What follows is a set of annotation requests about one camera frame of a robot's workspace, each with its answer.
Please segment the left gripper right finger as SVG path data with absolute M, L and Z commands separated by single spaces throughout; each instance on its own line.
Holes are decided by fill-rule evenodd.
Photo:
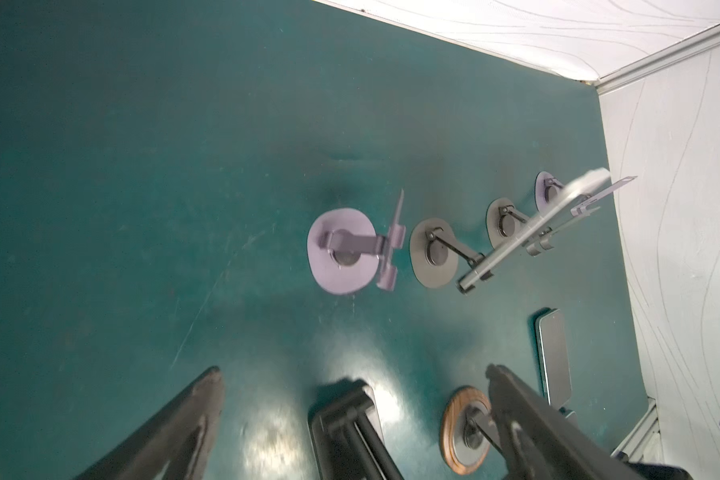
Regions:
M 503 365 L 487 367 L 491 416 L 509 479 L 638 479 Z

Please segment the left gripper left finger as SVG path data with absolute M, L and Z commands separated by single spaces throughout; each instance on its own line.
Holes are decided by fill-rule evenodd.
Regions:
M 201 479 L 225 399 L 219 367 L 206 369 L 79 479 Z

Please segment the phone from lilac front stand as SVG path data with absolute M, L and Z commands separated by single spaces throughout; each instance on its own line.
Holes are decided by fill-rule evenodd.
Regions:
M 552 408 L 564 409 L 572 396 L 572 383 L 563 315 L 550 310 L 534 326 L 544 396 Z

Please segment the wooden round phone stand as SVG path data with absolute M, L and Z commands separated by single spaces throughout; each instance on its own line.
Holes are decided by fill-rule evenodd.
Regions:
M 491 450 L 500 452 L 498 429 L 484 392 L 472 386 L 455 391 L 442 416 L 439 444 L 446 465 L 458 475 L 477 471 Z

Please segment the lilac front phone stand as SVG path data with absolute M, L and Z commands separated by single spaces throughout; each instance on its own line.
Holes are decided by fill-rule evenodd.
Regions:
M 363 212 L 341 208 L 320 215 L 307 236 L 307 255 L 313 278 L 333 295 L 353 294 L 371 282 L 394 289 L 394 252 L 401 249 L 406 228 L 400 223 L 404 196 L 400 195 L 385 234 Z

